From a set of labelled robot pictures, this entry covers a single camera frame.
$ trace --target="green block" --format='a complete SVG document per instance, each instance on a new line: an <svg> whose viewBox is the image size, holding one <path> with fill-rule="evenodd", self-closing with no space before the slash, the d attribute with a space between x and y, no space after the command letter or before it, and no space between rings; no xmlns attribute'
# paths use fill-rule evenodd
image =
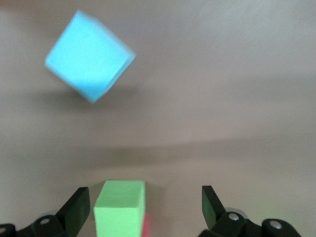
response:
<svg viewBox="0 0 316 237"><path fill-rule="evenodd" d="M145 182L107 180L94 206L98 237L141 237Z"/></svg>

